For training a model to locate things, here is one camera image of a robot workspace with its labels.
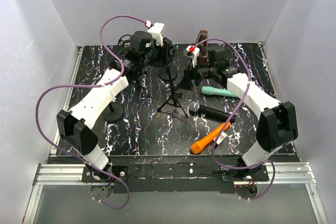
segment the marble pattern surface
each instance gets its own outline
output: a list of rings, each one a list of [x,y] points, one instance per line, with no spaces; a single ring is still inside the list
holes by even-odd
[[[188,65],[189,59],[183,55],[183,49],[187,45],[175,46],[177,50],[173,66],[179,72],[179,77],[175,80],[177,84],[183,77],[183,69]],[[234,44],[234,46],[247,63],[252,81],[266,93],[275,97],[258,44]],[[114,52],[117,51],[116,46],[110,48]],[[97,83],[108,67],[111,57],[101,46],[85,46],[75,83]],[[237,61],[237,57],[232,54],[231,63]],[[100,147],[106,155],[191,155],[190,146],[216,128],[219,123],[200,116],[187,119],[181,109],[168,105],[163,108],[162,112],[157,112],[157,108],[170,94],[169,85],[158,78],[157,68],[146,67],[144,70],[148,73],[142,76],[141,82],[150,97],[147,98],[144,90],[135,85],[129,85],[124,89],[116,100],[125,108],[124,118],[117,123],[109,124],[100,117],[93,128],[95,134],[99,136]],[[220,85],[213,80],[203,80],[194,91],[179,90],[183,92],[180,99],[183,108],[187,111],[189,103],[197,101],[202,105],[232,112],[239,100],[202,95],[201,87],[207,85],[220,88]],[[88,89],[74,89],[69,108],[78,103],[88,92]],[[217,154],[246,152],[256,140],[256,125],[256,116],[243,105],[238,111],[236,122],[226,132],[228,137],[217,148]],[[68,150],[71,149],[63,141],[59,144]],[[211,146],[203,150],[201,155],[210,155],[210,151]],[[294,151],[292,145],[289,144],[279,152],[293,153]]]

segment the orange object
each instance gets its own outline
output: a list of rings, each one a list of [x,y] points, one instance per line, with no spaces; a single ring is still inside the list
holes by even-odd
[[[219,134],[221,131],[221,128],[224,126],[224,123],[222,123],[220,126],[218,126],[216,129],[211,131],[209,134],[207,134],[204,138],[201,140],[198,140],[197,142],[193,143],[193,145],[190,147],[190,151],[193,154],[199,154],[201,153],[204,148],[211,143],[211,141]],[[228,122],[225,129],[223,131],[226,131],[231,126],[231,123]]]

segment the white enclosure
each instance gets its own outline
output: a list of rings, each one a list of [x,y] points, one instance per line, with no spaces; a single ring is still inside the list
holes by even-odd
[[[0,3],[0,222],[21,223],[38,163],[50,150],[36,128],[36,101],[47,88],[69,82],[77,48],[51,0]],[[51,93],[40,108],[50,137],[65,92]]]
[[[174,43],[194,42],[207,29],[227,41],[265,41],[286,0],[52,0],[77,46],[99,45],[98,31],[110,16],[129,14],[165,23],[165,36]],[[104,37],[116,43],[120,33],[139,24],[121,19]]]
[[[65,84],[77,47],[100,45],[99,29],[111,16],[162,22],[174,43],[194,42],[201,29],[230,42],[266,41],[266,56],[281,101],[296,106],[298,154],[310,162],[330,223],[336,222],[333,190],[336,144],[336,0],[0,0],[1,20],[1,223],[20,223],[39,163],[50,146],[39,135],[39,95]],[[144,29],[119,19],[104,32],[107,44]],[[42,128],[53,137],[65,89],[46,96]]]
[[[296,106],[297,152],[309,161],[330,223],[336,222],[336,0],[288,0],[266,41],[282,101]]]

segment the teal object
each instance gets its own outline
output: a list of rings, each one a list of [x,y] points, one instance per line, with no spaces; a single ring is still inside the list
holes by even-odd
[[[222,95],[224,97],[236,97],[236,98],[238,97],[236,94],[226,89],[216,89],[216,88],[209,87],[209,86],[202,87],[202,94]]]

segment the tripod stand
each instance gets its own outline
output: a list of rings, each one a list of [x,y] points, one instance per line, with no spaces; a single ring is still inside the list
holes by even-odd
[[[182,93],[176,93],[175,92],[175,85],[173,84],[173,80],[172,80],[172,76],[170,74],[170,66],[167,67],[167,74],[168,74],[168,78],[169,78],[169,83],[170,83],[170,91],[171,91],[171,95],[169,96],[169,98],[158,108],[158,112],[161,111],[161,109],[166,105],[170,105],[176,108],[181,108],[182,111],[184,112],[184,115],[189,118],[189,116],[187,115],[187,113],[185,113],[183,107],[181,106],[180,102],[179,102],[179,98],[181,98]]]

